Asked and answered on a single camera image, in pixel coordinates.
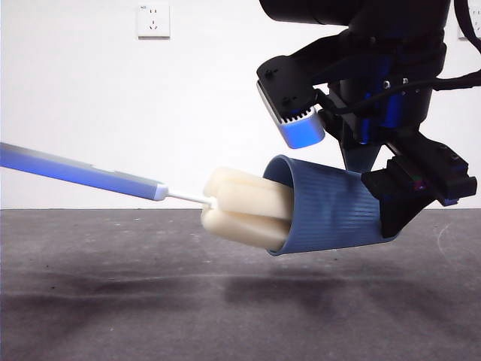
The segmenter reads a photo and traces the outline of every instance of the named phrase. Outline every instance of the wall outlet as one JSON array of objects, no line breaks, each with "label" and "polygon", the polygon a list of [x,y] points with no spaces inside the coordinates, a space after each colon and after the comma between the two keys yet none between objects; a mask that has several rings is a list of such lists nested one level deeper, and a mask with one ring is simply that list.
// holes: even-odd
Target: wall outlet
[{"label": "wall outlet", "polygon": [[171,37],[171,16],[167,2],[138,5],[137,35],[139,38]]},{"label": "wall outlet", "polygon": [[[473,22],[474,33],[478,38],[481,38],[481,6],[470,6],[469,14],[471,16],[471,21]],[[459,26],[458,37],[462,40],[466,40],[466,37]]]}]

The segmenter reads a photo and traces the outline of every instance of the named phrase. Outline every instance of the blue ribbed cup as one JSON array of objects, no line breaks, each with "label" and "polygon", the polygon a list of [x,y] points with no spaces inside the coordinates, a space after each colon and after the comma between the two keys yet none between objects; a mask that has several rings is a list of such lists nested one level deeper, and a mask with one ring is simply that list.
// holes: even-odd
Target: blue ribbed cup
[{"label": "blue ribbed cup", "polygon": [[264,178],[294,189],[291,229],[279,251],[269,250],[273,256],[394,239],[381,236],[379,201],[359,173],[276,156]]}]

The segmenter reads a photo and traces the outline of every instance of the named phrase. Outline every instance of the floor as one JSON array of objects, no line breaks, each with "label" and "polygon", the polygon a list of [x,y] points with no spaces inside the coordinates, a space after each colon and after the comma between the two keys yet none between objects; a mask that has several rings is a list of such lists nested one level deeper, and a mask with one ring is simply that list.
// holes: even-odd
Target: floor
[{"label": "floor", "polygon": [[269,256],[197,210],[2,212],[2,359],[480,360],[481,210]]}]

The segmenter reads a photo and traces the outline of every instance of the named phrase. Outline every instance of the white stick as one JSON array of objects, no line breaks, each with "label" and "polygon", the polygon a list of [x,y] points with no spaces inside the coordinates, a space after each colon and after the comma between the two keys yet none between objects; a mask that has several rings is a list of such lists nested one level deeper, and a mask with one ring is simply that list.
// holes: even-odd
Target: white stick
[{"label": "white stick", "polygon": [[171,190],[168,191],[167,197],[173,197],[178,199],[184,199],[186,201],[202,203],[205,205],[209,205],[211,208],[217,207],[217,199],[215,199],[214,197],[192,196],[190,194],[172,192]]}]

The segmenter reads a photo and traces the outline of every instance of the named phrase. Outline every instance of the black cable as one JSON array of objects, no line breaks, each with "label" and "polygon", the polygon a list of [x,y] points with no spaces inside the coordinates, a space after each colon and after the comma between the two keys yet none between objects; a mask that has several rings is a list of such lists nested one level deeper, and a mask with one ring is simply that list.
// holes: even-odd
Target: black cable
[{"label": "black cable", "polygon": [[[458,20],[459,26],[463,31],[464,36],[473,46],[481,53],[481,40],[476,36],[473,23],[471,21],[469,13],[469,5],[467,0],[454,0],[456,18]],[[355,111],[360,111],[377,102],[383,100],[386,97],[393,96],[394,94],[408,91],[410,89],[424,89],[432,88],[433,90],[454,90],[454,89],[467,89],[474,86],[481,86],[481,70],[475,71],[474,73],[466,74],[461,77],[453,77],[449,79],[440,79],[438,77],[428,80],[413,81],[412,83],[403,84],[400,86],[395,86],[391,89],[387,89],[382,93],[376,94],[369,99],[357,102],[353,105],[349,105],[344,108],[338,108],[333,103],[330,98],[328,98],[321,90],[316,91],[316,102],[321,105],[327,111],[333,114],[342,115],[353,113]]]}]

